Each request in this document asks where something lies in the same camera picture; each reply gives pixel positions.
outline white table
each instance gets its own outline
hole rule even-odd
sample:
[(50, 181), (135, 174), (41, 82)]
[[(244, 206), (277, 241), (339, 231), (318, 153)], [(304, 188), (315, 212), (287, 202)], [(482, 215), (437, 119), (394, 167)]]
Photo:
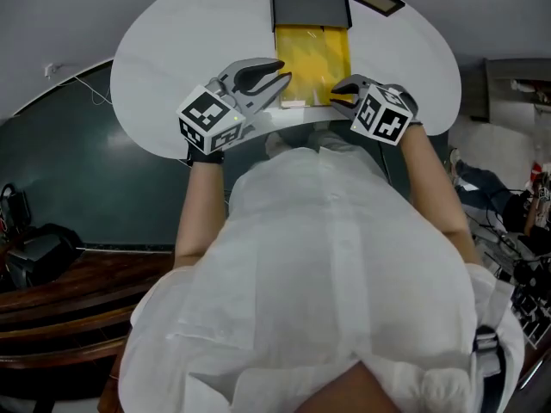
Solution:
[[(352, 73), (403, 85), (429, 135), (448, 130), (461, 100), (454, 55), (443, 37), (406, 5), (386, 18), (350, 0)], [(128, 29), (111, 71), (113, 107), (122, 127), (149, 152), (187, 156), (176, 109), (197, 84), (231, 62), (276, 57), (269, 0), (157, 0)], [(280, 109), (278, 101), (245, 140), (289, 126), (341, 120), (332, 108)]]

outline pants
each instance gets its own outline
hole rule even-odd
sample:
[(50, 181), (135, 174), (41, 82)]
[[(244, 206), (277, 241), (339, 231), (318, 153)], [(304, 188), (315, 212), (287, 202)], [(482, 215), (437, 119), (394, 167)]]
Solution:
[[(383, 179), (388, 181), (387, 176), (383, 173), (379, 164), (372, 158), (369, 153), (367, 153), (362, 147), (359, 147), (358, 145), (349, 144), (334, 132), (331, 132), (329, 130), (318, 130), (313, 132), (308, 137), (307, 147), (315, 151), (319, 151), (320, 147), (324, 147), (331, 151), (349, 153), (350, 155), (353, 155), (354, 157), (360, 159), (375, 175), (378, 175), (379, 177), (382, 177)], [(291, 150), (291, 147), (281, 142), (280, 144), (270, 148), (269, 150), (267, 148), (266, 153), (271, 159), (287, 150)]]
[(503, 216), (505, 206), (514, 194), (507, 189), (495, 173), (471, 167), (462, 160), (457, 162), (455, 170), (461, 179), (478, 188), (477, 191), (456, 188), (462, 204), (481, 210), (490, 209)]

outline wooden chair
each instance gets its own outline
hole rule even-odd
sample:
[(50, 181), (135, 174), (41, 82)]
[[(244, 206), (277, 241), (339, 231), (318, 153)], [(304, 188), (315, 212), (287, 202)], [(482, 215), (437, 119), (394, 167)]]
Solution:
[(0, 394), (48, 405), (99, 397), (116, 383), (133, 308), (172, 263), (168, 253), (85, 251), (52, 283), (0, 293)]

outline white shirt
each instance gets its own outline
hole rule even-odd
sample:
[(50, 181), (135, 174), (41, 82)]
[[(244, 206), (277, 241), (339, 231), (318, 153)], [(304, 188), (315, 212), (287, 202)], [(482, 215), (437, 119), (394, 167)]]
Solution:
[[(294, 411), (359, 360), (404, 412), (472, 410), (495, 279), (378, 173), (349, 153), (286, 151), (238, 180), (230, 209), (197, 265), (134, 312), (127, 413)], [(500, 329), (507, 400), (523, 335), (511, 310)]]

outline person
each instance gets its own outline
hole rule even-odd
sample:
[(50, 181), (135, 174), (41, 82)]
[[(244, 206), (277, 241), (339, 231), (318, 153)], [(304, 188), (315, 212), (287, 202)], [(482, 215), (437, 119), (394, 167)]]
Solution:
[[(458, 149), (450, 152), (449, 161), (454, 178), (461, 178), (477, 188), (467, 191), (462, 185), (455, 186), (462, 204), (481, 210), (489, 209), (499, 214), (505, 229), (508, 232), (522, 233), (519, 240), (537, 256), (551, 251), (551, 232), (548, 225), (536, 225), (536, 215), (541, 205), (539, 198), (532, 198), (528, 190), (521, 194), (512, 193), (492, 171), (465, 163)], [(534, 180), (534, 191), (541, 184), (542, 175), (539, 175)]]
[(238, 179), (228, 218), (222, 157), (195, 152), (174, 269), (131, 319), (124, 411), (471, 413), (485, 402), (483, 319), (508, 360), (502, 411), (523, 364), (512, 288), (479, 266), (424, 128), (399, 146), (411, 204), (335, 133), (296, 149), (271, 134), (271, 159)]

